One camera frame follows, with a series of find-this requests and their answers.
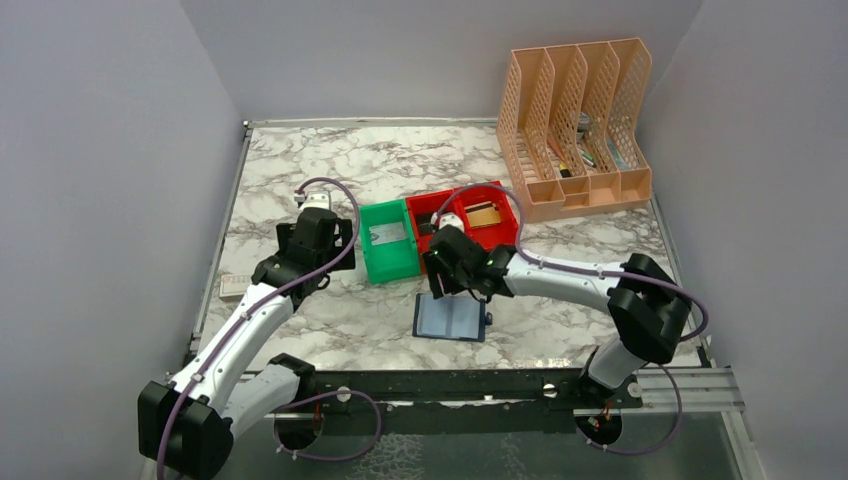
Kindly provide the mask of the navy blue card holder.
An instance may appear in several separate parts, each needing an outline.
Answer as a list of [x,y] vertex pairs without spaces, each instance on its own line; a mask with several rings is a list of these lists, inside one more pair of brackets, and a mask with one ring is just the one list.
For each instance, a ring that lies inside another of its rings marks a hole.
[[451,341],[483,342],[485,331],[493,323],[486,305],[468,296],[434,298],[416,296],[412,335]]

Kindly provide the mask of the green plastic bin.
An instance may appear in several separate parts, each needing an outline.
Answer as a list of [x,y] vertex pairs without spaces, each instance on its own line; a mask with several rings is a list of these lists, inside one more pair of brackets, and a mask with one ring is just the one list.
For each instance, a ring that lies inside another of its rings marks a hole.
[[403,199],[362,206],[360,242],[371,284],[421,273],[410,215]]

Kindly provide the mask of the red double bin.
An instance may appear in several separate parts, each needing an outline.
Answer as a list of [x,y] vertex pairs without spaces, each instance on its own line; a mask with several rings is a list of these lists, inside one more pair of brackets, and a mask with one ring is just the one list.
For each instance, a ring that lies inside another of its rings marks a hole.
[[[421,271],[426,272],[421,256],[435,233],[433,215],[459,187],[407,197],[405,203],[412,222]],[[513,245],[518,221],[505,193],[492,188],[475,188],[459,194],[441,217],[448,222],[458,219],[463,231],[485,250],[497,245]]]

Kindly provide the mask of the peach desk file organizer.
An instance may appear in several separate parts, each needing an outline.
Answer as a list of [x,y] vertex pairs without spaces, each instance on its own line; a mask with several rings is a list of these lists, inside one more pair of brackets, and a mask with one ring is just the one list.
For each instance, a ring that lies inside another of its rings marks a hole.
[[496,136],[526,221],[649,203],[636,126],[651,70],[638,37],[511,51]]

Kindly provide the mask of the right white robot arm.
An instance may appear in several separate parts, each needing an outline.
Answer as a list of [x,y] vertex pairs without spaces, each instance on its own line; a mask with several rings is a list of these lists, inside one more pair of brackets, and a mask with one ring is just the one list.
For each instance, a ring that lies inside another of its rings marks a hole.
[[438,230],[422,255],[435,298],[461,292],[540,297],[609,315],[615,336],[597,347],[577,380],[579,398],[600,407],[647,364],[675,356],[692,310],[691,299],[649,256],[607,264],[567,262],[517,245],[485,249],[460,229]]

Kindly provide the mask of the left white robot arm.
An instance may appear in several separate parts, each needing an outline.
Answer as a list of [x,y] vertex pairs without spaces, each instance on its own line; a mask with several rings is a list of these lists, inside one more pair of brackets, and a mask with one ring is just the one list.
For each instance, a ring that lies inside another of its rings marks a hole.
[[303,301],[323,290],[335,270],[355,267],[360,218],[304,207],[277,225],[278,249],[261,260],[224,327],[170,379],[150,381],[137,399],[138,446],[155,476],[211,479],[226,463],[238,434],[274,404],[290,410],[313,401],[314,384],[274,366],[258,381],[239,380],[260,348]]

